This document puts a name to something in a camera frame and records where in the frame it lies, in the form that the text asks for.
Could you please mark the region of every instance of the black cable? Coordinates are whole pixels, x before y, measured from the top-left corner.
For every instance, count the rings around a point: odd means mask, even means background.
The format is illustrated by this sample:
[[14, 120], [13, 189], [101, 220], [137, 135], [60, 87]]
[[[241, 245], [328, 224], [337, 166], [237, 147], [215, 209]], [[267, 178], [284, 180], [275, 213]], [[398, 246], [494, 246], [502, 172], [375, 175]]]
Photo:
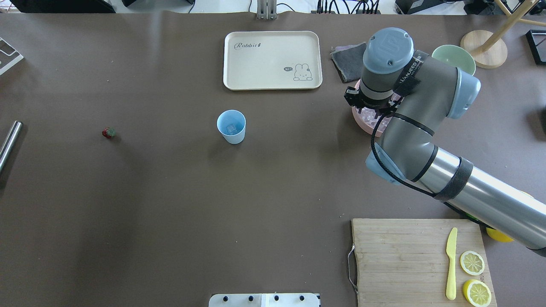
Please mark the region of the black cable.
[[197, 1], [197, 0], [193, 1], [192, 7], [189, 9], [188, 14], [192, 12], [193, 7], [195, 7], [195, 2], [196, 2], [196, 1]]
[[360, 9], [360, 5], [361, 5], [361, 4], [363, 4], [363, 6], [362, 6], [362, 14], [364, 14], [365, 9], [368, 8], [368, 3], [367, 3], [367, 1], [362, 0], [362, 1], [360, 2], [360, 4], [358, 4], [358, 7], [357, 7], [357, 14], [358, 14], [358, 10]]
[[277, 3], [277, 6], [279, 5], [286, 5], [289, 9], [291, 9], [292, 11], [295, 11], [293, 8], [291, 8], [289, 5], [287, 5], [286, 3]]
[[357, 6], [359, 6], [359, 5], [360, 5], [360, 1], [354, 6], [353, 10], [351, 11], [351, 14], [354, 13], [354, 10], [356, 10]]
[[375, 148], [375, 135], [377, 133], [377, 129], [379, 128], [379, 125], [381, 124], [381, 122], [383, 121], [383, 119], [385, 118], [385, 114], [381, 115], [381, 117], [379, 118], [379, 120], [377, 121], [377, 124], [375, 126], [375, 128], [373, 129], [373, 133], [372, 133], [372, 137], [370, 139], [370, 144], [372, 146], [372, 152], [373, 152], [373, 156], [375, 157], [377, 163], [379, 163], [379, 166], [381, 166], [381, 168], [387, 173], [389, 174], [389, 176], [391, 176], [394, 180], [398, 181], [399, 183], [413, 189], [413, 190], [416, 190], [417, 192], [421, 192], [425, 195], [428, 195], [430, 197], [434, 197], [436, 196], [435, 193], [432, 193], [432, 192], [429, 192], [429, 191], [425, 191], [423, 190], [422, 188], [418, 188], [414, 185], [411, 185], [405, 181], [403, 181], [402, 179], [398, 178], [398, 176], [396, 176], [395, 174], [393, 174], [393, 172], [390, 171], [390, 169], [387, 168], [387, 166], [385, 166], [385, 164], [383, 164], [383, 162], [381, 162], [381, 159], [379, 158], [379, 155], [377, 154], [377, 150]]
[[[396, 102], [395, 105], [392, 106], [392, 109], [394, 109], [397, 105], [400, 104], [400, 101]], [[379, 118], [379, 120], [377, 121], [377, 124], [375, 125], [375, 127], [373, 128], [373, 132], [372, 132], [372, 137], [370, 139], [370, 144], [371, 144], [371, 147], [372, 147], [372, 152], [373, 152], [373, 156], [375, 157], [377, 163], [379, 163], [379, 166], [381, 166], [381, 168], [383, 168], [383, 170], [385, 172], [387, 172], [387, 174], [389, 174], [389, 176], [391, 176], [394, 180], [398, 181], [399, 183], [417, 191], [417, 192], [421, 192], [425, 195], [428, 195], [430, 197], [434, 197], [436, 196], [435, 193], [432, 193], [432, 192], [429, 192], [429, 191], [426, 191], [426, 190], [423, 190], [421, 188], [418, 188], [414, 185], [411, 185], [411, 184], [408, 184], [407, 182], [403, 181], [402, 179], [398, 178], [398, 176], [396, 176], [395, 174], [393, 174], [393, 172], [391, 172], [386, 166], [385, 164], [383, 164], [383, 162], [379, 159], [379, 155], [377, 154], [377, 150], [375, 148], [375, 135], [377, 133], [377, 129], [379, 128], [381, 122], [383, 121], [383, 119], [385, 118], [385, 114], [381, 115], [381, 117]], [[452, 206], [451, 204], [445, 202], [443, 203], [444, 205], [446, 205], [448, 208], [452, 209], [453, 211], [457, 212], [458, 214], [461, 215], [461, 217], [464, 217], [465, 219], [467, 220], [470, 220], [478, 225], [482, 225], [482, 226], [485, 226], [485, 227], [489, 227], [489, 228], [492, 228], [494, 229], [493, 227], [487, 225], [486, 223], [478, 220], [477, 218], [467, 214], [466, 212], [462, 211], [461, 209], [459, 208], [456, 208], [454, 206]]]
[[336, 11], [337, 11], [337, 13], [339, 14], [339, 13], [340, 13], [340, 9], [337, 7], [336, 0], [330, 1], [330, 7], [328, 8], [328, 13], [332, 14], [332, 4], [335, 4], [335, 5], [336, 5]]
[[350, 13], [351, 13], [351, 10], [349, 9], [349, 5], [347, 4], [347, 1], [343, 0], [343, 3], [344, 3], [345, 6], [347, 7], [347, 14], [350, 14]]

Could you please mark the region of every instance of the wooden stand base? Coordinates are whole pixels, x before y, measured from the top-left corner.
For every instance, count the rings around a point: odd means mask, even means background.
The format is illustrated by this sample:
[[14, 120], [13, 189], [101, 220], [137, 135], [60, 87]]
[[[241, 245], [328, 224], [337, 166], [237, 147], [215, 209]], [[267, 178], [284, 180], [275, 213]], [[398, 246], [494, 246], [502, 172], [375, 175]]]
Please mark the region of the wooden stand base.
[[461, 40], [461, 47], [468, 51], [476, 61], [476, 66], [492, 69], [502, 65], [508, 57], [506, 44], [499, 39], [489, 50], [482, 51], [481, 46], [493, 33], [485, 30], [468, 32]]

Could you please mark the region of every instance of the white plate with holes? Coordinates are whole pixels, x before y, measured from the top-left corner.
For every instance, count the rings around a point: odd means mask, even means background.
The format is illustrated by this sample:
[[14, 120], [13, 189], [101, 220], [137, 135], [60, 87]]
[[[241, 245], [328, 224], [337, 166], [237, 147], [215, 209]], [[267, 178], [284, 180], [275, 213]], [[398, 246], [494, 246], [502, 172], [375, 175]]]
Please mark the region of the white plate with holes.
[[322, 83], [311, 31], [232, 32], [224, 42], [224, 85], [239, 90], [309, 90]]
[[313, 293], [214, 294], [209, 307], [321, 307]]

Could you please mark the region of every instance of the yellow plastic knife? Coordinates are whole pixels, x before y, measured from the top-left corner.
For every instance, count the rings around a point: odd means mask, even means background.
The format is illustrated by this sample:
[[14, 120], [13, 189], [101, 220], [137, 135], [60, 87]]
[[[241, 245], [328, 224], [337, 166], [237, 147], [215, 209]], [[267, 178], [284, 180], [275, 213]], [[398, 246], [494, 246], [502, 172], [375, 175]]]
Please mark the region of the yellow plastic knife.
[[446, 297], [455, 299], [457, 296], [455, 287], [455, 249], [457, 246], [457, 228], [453, 227], [447, 238], [446, 254], [449, 257], [449, 272], [447, 274]]

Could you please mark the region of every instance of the blue paper cup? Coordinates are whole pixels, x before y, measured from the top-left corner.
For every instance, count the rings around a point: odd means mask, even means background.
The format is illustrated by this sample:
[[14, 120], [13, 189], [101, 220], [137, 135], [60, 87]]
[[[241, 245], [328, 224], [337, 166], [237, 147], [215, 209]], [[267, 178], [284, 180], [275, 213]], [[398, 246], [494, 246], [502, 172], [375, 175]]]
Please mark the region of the blue paper cup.
[[245, 138], [246, 119], [237, 110], [227, 110], [218, 117], [216, 127], [226, 141], [238, 144]]

